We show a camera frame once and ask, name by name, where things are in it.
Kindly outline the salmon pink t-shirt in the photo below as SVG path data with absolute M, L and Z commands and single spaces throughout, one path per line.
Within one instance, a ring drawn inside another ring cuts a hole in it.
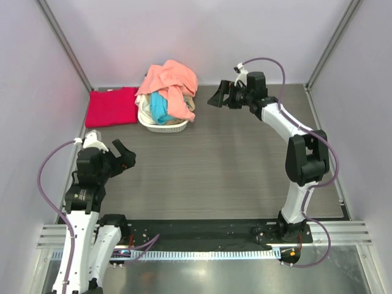
M 195 114 L 189 110 L 184 98 L 194 97 L 198 88 L 196 74 L 185 65 L 172 59 L 162 66 L 151 65 L 136 93 L 157 94 L 166 102 L 166 111 L 176 119 L 194 121 Z

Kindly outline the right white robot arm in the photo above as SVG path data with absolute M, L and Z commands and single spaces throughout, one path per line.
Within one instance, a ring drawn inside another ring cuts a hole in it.
M 276 97 L 269 96 L 263 72 L 241 73 L 235 81 L 222 80 L 208 104 L 230 109 L 247 106 L 286 142 L 285 172 L 290 185 L 277 217 L 276 235 L 285 243 L 295 242 L 306 230 L 306 211 L 315 186 L 330 170 L 326 133 L 303 126 Z

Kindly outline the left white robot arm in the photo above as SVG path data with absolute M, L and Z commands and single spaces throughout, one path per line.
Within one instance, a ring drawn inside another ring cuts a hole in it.
M 98 293 L 116 245 L 130 237 L 122 214 L 100 216 L 110 178 L 135 165 L 136 155 L 120 140 L 113 141 L 119 156 L 95 146 L 78 153 L 77 169 L 65 196 L 66 240 L 52 293 Z

